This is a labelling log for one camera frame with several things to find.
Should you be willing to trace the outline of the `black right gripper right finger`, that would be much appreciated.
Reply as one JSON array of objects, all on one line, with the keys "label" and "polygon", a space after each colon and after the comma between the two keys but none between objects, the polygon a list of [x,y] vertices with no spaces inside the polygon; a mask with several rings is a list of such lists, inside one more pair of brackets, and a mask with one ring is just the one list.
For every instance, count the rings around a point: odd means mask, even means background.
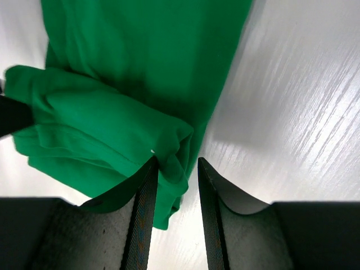
[{"label": "black right gripper right finger", "polygon": [[198,184],[209,269],[358,269],[359,203],[267,204],[203,157]]}]

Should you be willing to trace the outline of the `green t shirt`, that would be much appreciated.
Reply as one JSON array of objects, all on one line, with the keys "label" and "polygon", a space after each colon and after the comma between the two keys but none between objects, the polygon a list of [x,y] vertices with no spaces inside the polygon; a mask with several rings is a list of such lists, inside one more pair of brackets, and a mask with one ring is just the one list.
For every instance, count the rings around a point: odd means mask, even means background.
[{"label": "green t shirt", "polygon": [[41,1],[43,69],[5,72],[34,126],[13,134],[28,164],[96,197],[152,156],[154,227],[188,189],[251,1]]}]

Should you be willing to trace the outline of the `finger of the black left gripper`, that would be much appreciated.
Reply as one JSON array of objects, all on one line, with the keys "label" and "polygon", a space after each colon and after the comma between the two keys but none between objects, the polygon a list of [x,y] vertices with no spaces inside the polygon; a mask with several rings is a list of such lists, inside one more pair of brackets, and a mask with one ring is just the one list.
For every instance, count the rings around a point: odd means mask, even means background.
[{"label": "finger of the black left gripper", "polygon": [[1,96],[1,138],[32,125],[33,112],[27,104]]}]

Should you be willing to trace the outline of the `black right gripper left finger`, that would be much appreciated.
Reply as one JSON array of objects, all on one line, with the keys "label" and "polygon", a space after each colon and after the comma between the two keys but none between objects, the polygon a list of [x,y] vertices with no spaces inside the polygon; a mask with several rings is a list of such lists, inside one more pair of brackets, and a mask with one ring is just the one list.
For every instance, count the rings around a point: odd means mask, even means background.
[{"label": "black right gripper left finger", "polygon": [[146,269],[157,185],[152,157],[81,206],[55,197],[1,198],[1,268]]}]

